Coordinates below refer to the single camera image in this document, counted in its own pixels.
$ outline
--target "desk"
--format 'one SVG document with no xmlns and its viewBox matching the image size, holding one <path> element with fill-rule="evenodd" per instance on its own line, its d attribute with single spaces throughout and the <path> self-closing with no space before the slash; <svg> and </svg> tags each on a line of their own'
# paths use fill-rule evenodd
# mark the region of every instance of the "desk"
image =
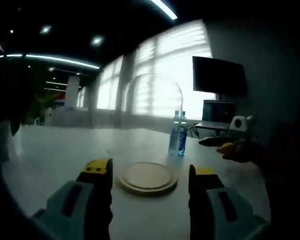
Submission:
<svg viewBox="0 0 300 240">
<path fill-rule="evenodd" d="M 111 240 L 190 239 L 190 164 L 213 168 L 226 187 L 234 188 L 250 202 L 256 215 L 270 220 L 258 167 L 224 160 L 214 147 L 201 146 L 194 138 L 187 138 L 184 157 L 170 158 L 169 134 L 147 129 L 24 126 L 15 137 L 21 141 L 20 154 L 18 159 L 5 162 L 2 171 L 12 195 L 28 215 L 45 208 L 47 198 L 67 181 L 75 180 L 86 163 L 111 157 L 114 178 L 125 167 L 141 161 L 179 171 L 176 189 L 159 198 L 130 195 L 113 184 Z"/>
<path fill-rule="evenodd" d="M 229 131 L 230 123 L 202 121 L 195 125 L 195 127 L 198 129 L 215 130 L 216 136 L 219 137 L 221 131 Z"/>
</svg>

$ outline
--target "ceiling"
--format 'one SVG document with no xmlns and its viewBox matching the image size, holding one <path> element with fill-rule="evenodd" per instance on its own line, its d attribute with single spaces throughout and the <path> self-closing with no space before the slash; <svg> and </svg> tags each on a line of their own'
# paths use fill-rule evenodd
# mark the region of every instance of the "ceiling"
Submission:
<svg viewBox="0 0 300 240">
<path fill-rule="evenodd" d="M 4 7 L 0 22 L 0 45 L 5 54 L 35 53 L 71 58 L 100 66 L 99 70 L 40 63 L 44 69 L 56 67 L 80 72 L 93 78 L 117 57 L 132 52 L 144 40 L 162 31 L 195 19 L 205 22 L 221 19 L 271 18 L 299 13 L 300 6 L 281 5 L 269 1 L 208 2 L 203 0 L 162 0 L 178 16 L 171 20 L 150 0 L 107 0 L 83 4 L 50 4 Z M 51 26 L 48 34 L 40 34 L 43 26 Z M 99 46 L 91 46 L 94 36 L 102 36 Z M 68 76 L 62 72 L 62 82 Z"/>
</svg>

